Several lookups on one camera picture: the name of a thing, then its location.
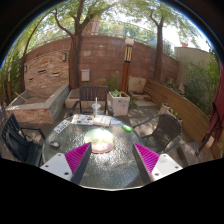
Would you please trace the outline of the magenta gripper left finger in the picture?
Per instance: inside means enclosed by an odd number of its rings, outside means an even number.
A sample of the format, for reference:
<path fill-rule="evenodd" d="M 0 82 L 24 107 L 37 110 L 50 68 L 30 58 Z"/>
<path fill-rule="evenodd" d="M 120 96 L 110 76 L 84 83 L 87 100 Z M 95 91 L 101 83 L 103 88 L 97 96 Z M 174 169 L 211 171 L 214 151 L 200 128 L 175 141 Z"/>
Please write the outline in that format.
<path fill-rule="evenodd" d="M 91 152 L 91 143 L 86 143 L 66 154 L 57 153 L 41 169 L 79 185 Z"/>

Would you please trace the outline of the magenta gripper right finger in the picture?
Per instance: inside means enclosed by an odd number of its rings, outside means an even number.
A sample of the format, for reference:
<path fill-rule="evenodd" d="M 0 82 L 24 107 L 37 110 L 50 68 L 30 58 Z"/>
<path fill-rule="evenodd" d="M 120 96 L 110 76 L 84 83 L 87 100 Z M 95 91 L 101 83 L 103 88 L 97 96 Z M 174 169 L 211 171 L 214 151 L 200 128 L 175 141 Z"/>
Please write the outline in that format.
<path fill-rule="evenodd" d="M 132 152 L 144 183 L 154 182 L 182 169 L 168 154 L 159 155 L 138 143 L 133 144 Z"/>

